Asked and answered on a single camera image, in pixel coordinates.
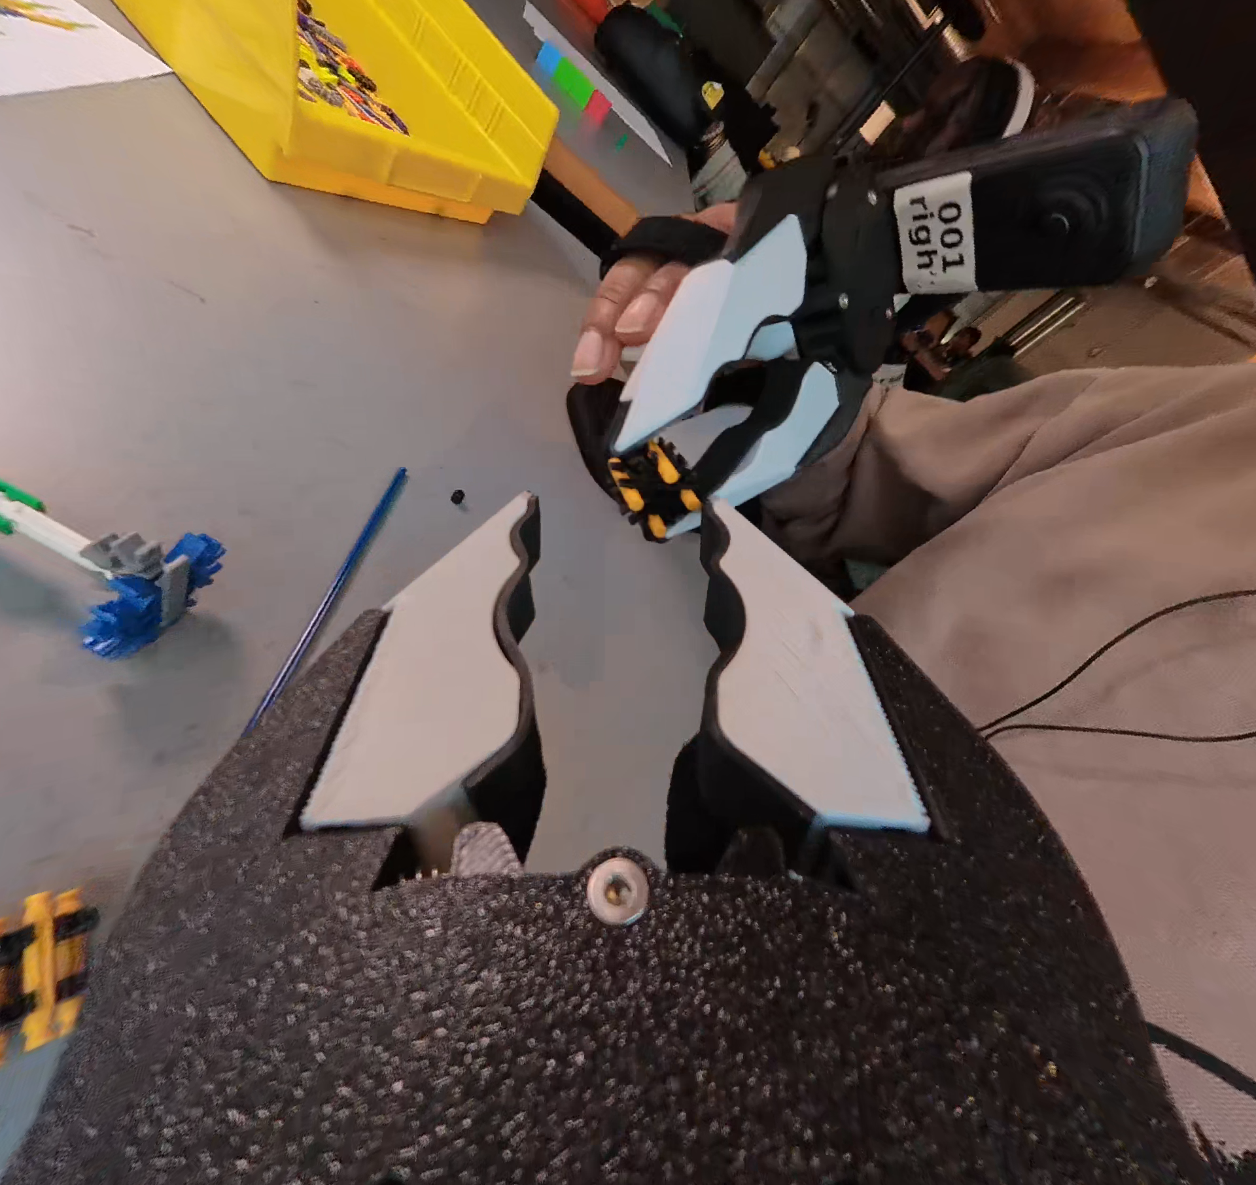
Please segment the colourful construction toy model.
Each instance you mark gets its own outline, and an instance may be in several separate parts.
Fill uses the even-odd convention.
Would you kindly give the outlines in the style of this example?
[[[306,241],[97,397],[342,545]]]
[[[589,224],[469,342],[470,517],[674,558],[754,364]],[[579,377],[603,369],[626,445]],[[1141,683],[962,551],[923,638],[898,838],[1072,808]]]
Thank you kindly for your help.
[[[55,520],[46,504],[2,483],[2,533],[21,537],[101,581],[104,600],[81,628],[83,647],[106,661],[135,657],[197,609],[223,568],[225,546],[187,533],[164,546],[136,532],[94,539]]]

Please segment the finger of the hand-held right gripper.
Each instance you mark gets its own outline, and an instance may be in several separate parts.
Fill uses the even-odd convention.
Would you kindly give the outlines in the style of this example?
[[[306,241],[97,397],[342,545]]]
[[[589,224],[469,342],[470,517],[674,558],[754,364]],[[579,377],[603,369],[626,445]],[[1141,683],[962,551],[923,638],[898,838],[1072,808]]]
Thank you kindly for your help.
[[[768,324],[804,304],[809,248],[798,215],[787,215],[737,261],[696,267],[681,284],[624,392],[610,441],[628,456],[702,407],[716,376],[747,359]]]
[[[677,430],[681,492],[745,505],[791,481],[840,411],[840,380],[819,362],[777,359],[717,379],[715,399]]]

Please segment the black bag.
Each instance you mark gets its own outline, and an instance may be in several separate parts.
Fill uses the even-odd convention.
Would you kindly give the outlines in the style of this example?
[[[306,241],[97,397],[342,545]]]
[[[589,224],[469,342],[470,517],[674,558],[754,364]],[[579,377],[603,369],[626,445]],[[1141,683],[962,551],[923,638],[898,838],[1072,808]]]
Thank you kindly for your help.
[[[611,8],[594,46],[628,99],[685,154],[700,147],[715,124],[683,36],[632,3]]]

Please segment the dark object with white rim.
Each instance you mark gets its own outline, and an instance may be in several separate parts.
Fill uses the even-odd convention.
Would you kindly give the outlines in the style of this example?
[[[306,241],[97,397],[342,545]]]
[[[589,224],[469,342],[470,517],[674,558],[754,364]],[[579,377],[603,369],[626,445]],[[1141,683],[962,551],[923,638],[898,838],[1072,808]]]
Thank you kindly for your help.
[[[927,155],[1012,139],[1027,129],[1036,93],[1025,63],[974,57],[933,82],[904,131]]]

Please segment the person's beige trouser legs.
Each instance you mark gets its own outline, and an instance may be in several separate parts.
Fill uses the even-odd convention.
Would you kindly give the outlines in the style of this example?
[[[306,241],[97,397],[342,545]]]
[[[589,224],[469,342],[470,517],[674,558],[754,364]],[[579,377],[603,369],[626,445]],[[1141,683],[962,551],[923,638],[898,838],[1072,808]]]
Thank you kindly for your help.
[[[1217,594],[1139,615],[982,611],[923,627],[876,618],[980,726],[1135,623]],[[1141,628],[1022,719],[1159,738],[1254,734],[1254,598]],[[1012,732],[993,742],[1090,886],[1146,1018],[1254,1078],[1254,740]]]

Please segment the person's right hand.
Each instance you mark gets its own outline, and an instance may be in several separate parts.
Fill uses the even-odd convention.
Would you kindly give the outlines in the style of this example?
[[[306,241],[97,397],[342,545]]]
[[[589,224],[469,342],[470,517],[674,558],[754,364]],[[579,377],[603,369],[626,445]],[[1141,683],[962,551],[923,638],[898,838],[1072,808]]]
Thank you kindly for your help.
[[[639,220],[613,249],[577,337],[571,377],[582,386],[613,377],[626,350],[651,342],[683,282],[725,248],[736,202]]]

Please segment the pile of toy pieces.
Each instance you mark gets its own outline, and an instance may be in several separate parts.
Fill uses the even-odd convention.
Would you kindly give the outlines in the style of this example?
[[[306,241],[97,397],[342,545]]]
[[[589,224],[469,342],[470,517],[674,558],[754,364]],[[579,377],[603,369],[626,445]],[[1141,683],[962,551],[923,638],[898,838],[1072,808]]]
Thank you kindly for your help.
[[[346,41],[318,16],[309,0],[295,2],[296,100],[346,118],[411,135],[401,114],[378,95],[376,80],[352,57]]]

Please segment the thin blue rod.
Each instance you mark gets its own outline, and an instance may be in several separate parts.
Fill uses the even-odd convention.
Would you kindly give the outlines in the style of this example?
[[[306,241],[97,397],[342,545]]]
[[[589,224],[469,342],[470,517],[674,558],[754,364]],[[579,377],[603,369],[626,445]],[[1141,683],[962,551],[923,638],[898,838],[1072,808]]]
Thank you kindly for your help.
[[[374,546],[377,538],[389,522],[395,507],[401,502],[405,488],[408,485],[410,473],[407,468],[399,468],[390,478],[384,494],[374,504],[369,517],[365,520],[360,532],[354,539],[346,558],[338,567],[334,579],[327,585],[320,604],[312,614],[308,624],[302,630],[296,644],[292,645],[288,657],[279,668],[276,675],[268,685],[251,717],[244,726],[244,737],[253,734],[265,717],[274,709],[280,698],[293,683],[299,673],[304,669],[306,658],[313,651],[316,643],[322,636],[323,630],[330,624],[334,611],[338,609],[343,596],[351,583],[359,573],[359,570],[367,560],[369,550]]]

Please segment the white board with coloured squares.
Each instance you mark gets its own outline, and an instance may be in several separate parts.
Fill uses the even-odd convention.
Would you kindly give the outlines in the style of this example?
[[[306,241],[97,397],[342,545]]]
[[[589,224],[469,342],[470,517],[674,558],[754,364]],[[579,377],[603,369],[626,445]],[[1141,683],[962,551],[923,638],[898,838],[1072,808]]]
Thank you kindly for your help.
[[[615,114],[645,147],[670,168],[674,165],[662,139],[648,117],[610,79],[597,70],[558,27],[530,0],[522,8],[522,20],[539,42],[537,67],[560,93],[590,117],[606,120]]]

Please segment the yellow plastic parts bin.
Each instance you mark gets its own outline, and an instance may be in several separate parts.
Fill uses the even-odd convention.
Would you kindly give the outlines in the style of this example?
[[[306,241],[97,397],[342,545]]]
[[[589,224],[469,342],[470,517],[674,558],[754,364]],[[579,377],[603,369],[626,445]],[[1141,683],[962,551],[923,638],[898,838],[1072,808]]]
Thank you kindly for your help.
[[[558,108],[466,0],[113,0],[268,181],[483,226],[520,215]],[[300,2],[405,130],[300,79]]]

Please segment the printed instruction sheet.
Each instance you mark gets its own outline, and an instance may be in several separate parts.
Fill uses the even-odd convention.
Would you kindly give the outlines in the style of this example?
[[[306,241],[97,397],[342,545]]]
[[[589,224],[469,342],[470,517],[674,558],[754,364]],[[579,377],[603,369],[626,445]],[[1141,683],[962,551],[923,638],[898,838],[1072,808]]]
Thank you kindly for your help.
[[[172,70],[75,0],[2,0],[2,97],[161,79]]]

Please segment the metal bars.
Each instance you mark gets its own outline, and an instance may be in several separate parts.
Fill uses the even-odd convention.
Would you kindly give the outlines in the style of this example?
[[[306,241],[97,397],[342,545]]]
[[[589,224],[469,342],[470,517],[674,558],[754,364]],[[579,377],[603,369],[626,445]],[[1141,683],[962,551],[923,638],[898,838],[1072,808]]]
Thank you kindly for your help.
[[[1008,330],[995,337],[982,356],[1016,360],[1068,328],[1090,308],[1090,299],[1077,290],[1061,290],[1042,301]]]

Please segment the black yellow toy wheel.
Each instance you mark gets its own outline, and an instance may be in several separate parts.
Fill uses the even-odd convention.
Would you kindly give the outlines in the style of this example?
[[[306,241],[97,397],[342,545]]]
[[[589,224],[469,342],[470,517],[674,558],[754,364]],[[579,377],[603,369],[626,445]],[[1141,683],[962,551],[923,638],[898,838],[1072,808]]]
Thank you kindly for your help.
[[[89,983],[101,911],[80,889],[40,893],[2,917],[2,1065],[70,1038]]]
[[[665,545],[702,528],[703,499],[696,475],[664,436],[623,456],[610,456],[606,470],[614,495],[631,524],[652,545]]]

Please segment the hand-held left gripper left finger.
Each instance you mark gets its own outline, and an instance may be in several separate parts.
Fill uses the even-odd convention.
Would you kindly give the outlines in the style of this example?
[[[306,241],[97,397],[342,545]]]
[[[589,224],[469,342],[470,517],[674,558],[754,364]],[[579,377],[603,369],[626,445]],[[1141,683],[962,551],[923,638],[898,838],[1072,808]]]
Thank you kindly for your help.
[[[302,831],[416,830],[458,808],[535,832],[546,770],[522,641],[541,524],[518,494],[385,605]]]

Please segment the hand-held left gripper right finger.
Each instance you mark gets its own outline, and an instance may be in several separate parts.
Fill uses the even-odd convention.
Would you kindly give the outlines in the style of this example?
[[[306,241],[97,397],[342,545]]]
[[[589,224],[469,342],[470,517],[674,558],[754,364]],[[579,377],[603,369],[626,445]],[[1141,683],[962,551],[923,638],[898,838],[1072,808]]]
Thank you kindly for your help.
[[[699,558],[717,649],[699,725],[702,800],[736,830],[929,834],[852,609],[728,503],[704,508]]]

